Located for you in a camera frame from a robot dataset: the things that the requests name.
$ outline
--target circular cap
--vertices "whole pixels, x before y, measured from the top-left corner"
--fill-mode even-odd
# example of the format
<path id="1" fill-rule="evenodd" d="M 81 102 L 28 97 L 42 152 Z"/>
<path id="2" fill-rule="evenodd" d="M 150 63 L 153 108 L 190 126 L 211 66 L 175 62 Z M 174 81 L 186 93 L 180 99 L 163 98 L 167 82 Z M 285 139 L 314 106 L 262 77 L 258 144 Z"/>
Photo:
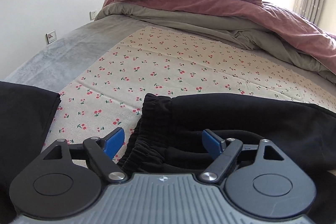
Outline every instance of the circular cap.
<path id="1" fill-rule="evenodd" d="M 64 174 L 47 174 L 34 181 L 34 189 L 41 195 L 61 195 L 70 190 L 72 178 Z"/>
<path id="2" fill-rule="evenodd" d="M 213 180 L 216 180 L 218 178 L 218 176 L 215 173 L 212 173 L 212 172 L 201 173 L 201 175 L 199 177 L 204 181 L 213 181 Z"/>
<path id="3" fill-rule="evenodd" d="M 291 181 L 277 174 L 266 174 L 256 177 L 253 181 L 253 187 L 259 193 L 267 196 L 282 196 L 292 190 Z"/>
<path id="4" fill-rule="evenodd" d="M 122 180 L 126 177 L 126 175 L 122 172 L 112 172 L 109 173 L 109 179 L 112 180 Z"/>

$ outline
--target blue gripper pad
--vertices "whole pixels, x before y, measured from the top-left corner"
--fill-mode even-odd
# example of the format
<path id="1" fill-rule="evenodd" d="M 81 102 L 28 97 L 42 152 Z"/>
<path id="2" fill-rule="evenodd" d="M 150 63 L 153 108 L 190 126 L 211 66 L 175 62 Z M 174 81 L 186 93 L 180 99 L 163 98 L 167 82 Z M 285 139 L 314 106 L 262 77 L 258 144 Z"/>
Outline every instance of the blue gripper pad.
<path id="1" fill-rule="evenodd" d="M 104 153 L 113 159 L 125 141 L 125 132 L 121 127 L 116 128 L 103 138 L 105 141 Z"/>
<path id="2" fill-rule="evenodd" d="M 205 129 L 202 132 L 202 144 L 204 148 L 208 151 L 210 156 L 215 160 L 222 152 L 221 141 L 223 141 L 219 136 L 214 138 L 214 133 L 209 129 Z"/>

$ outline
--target wall socket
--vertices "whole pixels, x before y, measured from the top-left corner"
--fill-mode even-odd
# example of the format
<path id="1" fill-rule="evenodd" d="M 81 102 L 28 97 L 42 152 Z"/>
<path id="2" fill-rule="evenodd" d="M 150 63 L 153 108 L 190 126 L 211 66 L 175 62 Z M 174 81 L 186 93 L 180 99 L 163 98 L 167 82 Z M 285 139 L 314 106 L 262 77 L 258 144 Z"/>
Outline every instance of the wall socket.
<path id="1" fill-rule="evenodd" d="M 97 15 L 97 10 L 93 10 L 90 12 L 90 20 L 94 20 Z"/>
<path id="2" fill-rule="evenodd" d="M 54 42 L 57 39 L 55 30 L 48 32 L 46 36 L 47 36 L 48 44 L 50 44 L 51 42 Z"/>

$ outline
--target metal screw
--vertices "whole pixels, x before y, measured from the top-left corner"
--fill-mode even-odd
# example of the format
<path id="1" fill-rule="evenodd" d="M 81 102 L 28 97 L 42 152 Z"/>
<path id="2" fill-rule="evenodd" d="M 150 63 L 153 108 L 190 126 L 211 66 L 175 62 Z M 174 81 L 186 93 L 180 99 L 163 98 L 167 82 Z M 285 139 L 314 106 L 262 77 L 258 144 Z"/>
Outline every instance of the metal screw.
<path id="1" fill-rule="evenodd" d="M 109 173 L 109 179 L 112 179 L 112 180 L 123 180 L 125 177 L 126 175 L 122 172 Z"/>
<path id="2" fill-rule="evenodd" d="M 212 172 L 204 172 L 204 173 L 201 173 L 200 178 L 205 181 L 213 181 L 213 180 L 216 180 L 218 176 Z"/>

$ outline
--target gray bed sheet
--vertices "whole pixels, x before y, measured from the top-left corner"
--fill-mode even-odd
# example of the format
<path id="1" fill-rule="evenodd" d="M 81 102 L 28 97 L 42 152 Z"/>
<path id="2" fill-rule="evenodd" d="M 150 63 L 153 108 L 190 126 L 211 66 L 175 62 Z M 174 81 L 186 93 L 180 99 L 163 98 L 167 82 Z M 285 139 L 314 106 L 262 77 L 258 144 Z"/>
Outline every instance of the gray bed sheet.
<path id="1" fill-rule="evenodd" d="M 125 15 L 110 15 L 88 23 L 45 47 L 6 77 L 5 81 L 59 92 L 110 48 L 145 26 L 158 25 Z M 336 96 L 335 85 L 316 73 L 278 60 L 263 50 L 251 52 L 293 70 Z"/>

